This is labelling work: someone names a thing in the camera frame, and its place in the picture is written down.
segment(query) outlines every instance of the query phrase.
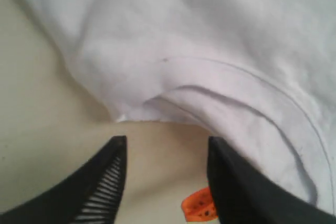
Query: orange clip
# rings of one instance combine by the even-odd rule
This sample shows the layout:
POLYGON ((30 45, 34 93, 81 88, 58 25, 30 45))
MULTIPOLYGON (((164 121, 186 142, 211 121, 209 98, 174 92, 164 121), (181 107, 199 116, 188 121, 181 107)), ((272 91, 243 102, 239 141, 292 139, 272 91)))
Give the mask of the orange clip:
POLYGON ((182 210, 188 222, 210 221, 218 217, 209 187, 187 197, 182 202, 182 210))

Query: table surface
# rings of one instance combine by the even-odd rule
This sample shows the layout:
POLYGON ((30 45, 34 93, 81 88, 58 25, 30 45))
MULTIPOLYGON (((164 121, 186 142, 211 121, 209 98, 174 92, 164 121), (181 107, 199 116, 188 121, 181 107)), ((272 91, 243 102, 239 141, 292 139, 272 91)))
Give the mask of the table surface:
POLYGON ((111 123, 66 72, 22 0, 0 0, 0 212, 54 186, 114 135, 129 138, 118 223, 185 223, 182 200, 207 186, 208 133, 168 123, 111 123))

